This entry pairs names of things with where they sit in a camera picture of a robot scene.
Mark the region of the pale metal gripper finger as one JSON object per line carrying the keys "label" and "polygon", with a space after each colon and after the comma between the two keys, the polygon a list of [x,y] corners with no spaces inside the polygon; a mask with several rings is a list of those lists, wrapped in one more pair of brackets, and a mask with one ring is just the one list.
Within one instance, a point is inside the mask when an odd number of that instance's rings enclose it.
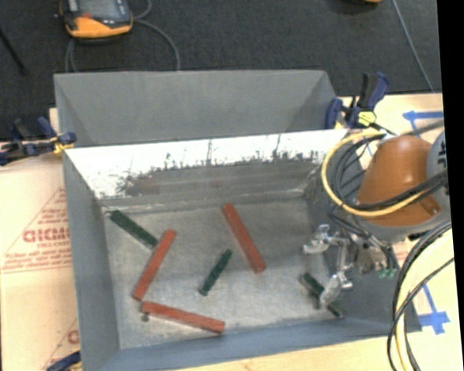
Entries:
{"label": "pale metal gripper finger", "polygon": [[320,294],[319,303],[321,306],[328,306],[337,300],[342,291],[349,291],[352,288],[353,283],[347,278],[346,273],[337,271],[330,278],[326,286],[324,286],[324,291]]}
{"label": "pale metal gripper finger", "polygon": [[319,225],[317,230],[313,232],[310,241],[303,244],[302,252],[303,254],[314,255],[325,252],[330,246],[340,244],[341,239],[330,235],[330,226],[328,224]]}

